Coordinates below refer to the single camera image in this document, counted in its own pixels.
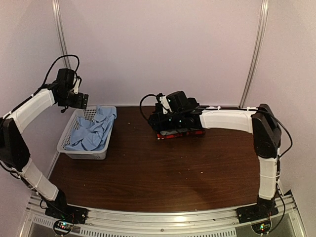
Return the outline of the black shirt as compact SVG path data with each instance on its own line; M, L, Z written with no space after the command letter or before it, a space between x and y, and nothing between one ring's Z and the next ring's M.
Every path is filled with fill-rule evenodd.
M181 109L178 112L192 111L192 110L194 110L194 109L196 109L196 108L198 108L200 106L200 103L198 103L195 98L188 98L188 101L189 101L188 106L183 108L183 109ZM173 112L173 113L166 114L166 115L174 115L175 113L178 113L178 112ZM162 113L162 107L161 107L161 105L158 102L156 102L156 104L155 104L155 110L153 111L153 113L164 115Z

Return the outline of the red plaid shirt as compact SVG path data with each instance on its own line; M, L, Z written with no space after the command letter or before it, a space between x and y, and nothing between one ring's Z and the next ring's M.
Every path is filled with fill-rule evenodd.
M168 136L162 136L162 135L160 135L160 132L158 132L157 139L158 140L166 140L166 139L173 139L173 138L179 138L179 137L185 137L185 136L200 136L200 135L204 135L204 134L205 134L204 129L189 129L189 131L186 133L168 135Z

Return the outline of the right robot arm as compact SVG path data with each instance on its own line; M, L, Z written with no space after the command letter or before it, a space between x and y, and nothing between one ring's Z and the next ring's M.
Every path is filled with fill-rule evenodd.
M204 170L204 175L190 171L186 183L206 204L229 206L231 200L245 199L259 182L256 203L239 213L258 218L277 213L281 128L267 104L168 113L157 105L148 123L157 135L146 146L148 156L161 158L172 171L183 165Z

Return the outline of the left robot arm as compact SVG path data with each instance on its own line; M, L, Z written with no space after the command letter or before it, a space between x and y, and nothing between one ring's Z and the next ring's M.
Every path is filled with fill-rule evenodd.
M60 219L71 215L72 206L67 203L65 193L36 166L24 132L50 107L86 109L88 98L87 94L75 93L62 82L45 84L0 119L1 162L27 187L37 192Z

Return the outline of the right aluminium frame post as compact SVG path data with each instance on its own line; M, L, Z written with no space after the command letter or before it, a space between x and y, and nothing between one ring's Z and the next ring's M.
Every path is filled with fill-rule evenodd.
M262 0L261 1L261 9L260 9L260 15L259 15L259 22L258 22L258 28L257 28L257 34L254 44L254 49L252 53L252 58L247 74L246 83L243 89L243 93L239 102L239 107L242 108L245 106L246 100L248 98L250 88L252 81L255 76L256 67L258 65L259 57L260 57L260 51L263 45L264 36L266 32L266 26L268 21L268 15L269 15L269 1L268 0Z

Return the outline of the light blue long sleeve shirt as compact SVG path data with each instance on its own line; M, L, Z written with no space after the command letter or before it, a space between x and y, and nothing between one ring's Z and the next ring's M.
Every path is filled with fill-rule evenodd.
M106 139L117 118L116 107L96 106L92 120L77 117L78 128L71 130L70 141L65 146L69 151L99 151L104 148Z

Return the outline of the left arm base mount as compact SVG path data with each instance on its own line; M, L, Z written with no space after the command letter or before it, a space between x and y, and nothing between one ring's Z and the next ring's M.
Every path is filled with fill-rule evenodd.
M58 236L65 236L73 230L75 225L86 223L88 210L70 205L66 212L62 212L50 206L45 209L45 215L56 219L53 223L53 231Z

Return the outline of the white plastic laundry basket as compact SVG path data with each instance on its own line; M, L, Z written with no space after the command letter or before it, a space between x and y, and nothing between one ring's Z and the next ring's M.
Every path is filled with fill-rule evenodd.
M114 106L75 109L57 144L57 151L72 159L105 159L116 118Z

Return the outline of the front aluminium rail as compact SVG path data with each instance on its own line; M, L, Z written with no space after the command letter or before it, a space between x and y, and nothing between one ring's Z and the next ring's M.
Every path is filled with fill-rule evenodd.
M284 196L285 215L269 235L253 230L265 219L241 223L237 207L189 212L125 212L87 208L85 224L66 237L307 237L292 195ZM56 219L46 216L40 197L31 195L18 237L58 237Z

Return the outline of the grey shirt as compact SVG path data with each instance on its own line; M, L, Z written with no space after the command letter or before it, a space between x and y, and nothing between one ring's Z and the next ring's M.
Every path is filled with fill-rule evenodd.
M188 131L189 130L187 128L180 128L180 129L175 129L175 130L164 130L160 132L160 135L168 136L168 135L182 134Z

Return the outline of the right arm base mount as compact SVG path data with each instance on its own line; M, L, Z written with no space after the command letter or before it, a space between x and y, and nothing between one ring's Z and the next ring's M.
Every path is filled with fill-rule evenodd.
M266 208L258 204L239 207L236 210L240 224L250 223L254 233L266 235L272 229L271 217L278 214L276 207Z

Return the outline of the left aluminium frame post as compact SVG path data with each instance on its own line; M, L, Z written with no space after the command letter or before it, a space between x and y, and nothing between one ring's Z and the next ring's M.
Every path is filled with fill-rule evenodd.
M64 29L63 29L63 24L62 24L60 3L58 0L52 0L52 10L53 10L53 16L55 20L55 26L56 26L57 37L59 40L61 54L64 56L68 54L68 51L67 51L67 45L66 45Z

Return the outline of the aluminium frame post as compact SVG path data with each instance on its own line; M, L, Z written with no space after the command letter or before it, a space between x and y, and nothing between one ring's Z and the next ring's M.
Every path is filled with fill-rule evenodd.
M264 36L266 32L266 26L268 21L268 15L269 15L269 1L268 0L262 0L261 1L261 9L260 9L260 15L259 15L259 22L258 22L258 28L257 28L257 34L254 44L254 49L252 53L252 58L247 74L246 83L243 89L243 93L239 102L239 107L242 108L245 106L246 100L248 98L250 88L252 81L255 76L256 67L258 65L259 57L260 57L260 51L263 45Z
M53 10L53 16L55 20L55 26L56 26L57 37L59 40L61 54L64 56L68 54L68 51L67 51L67 45L66 45L64 29L63 29L63 24L62 24L60 3L58 0L52 0L52 10Z

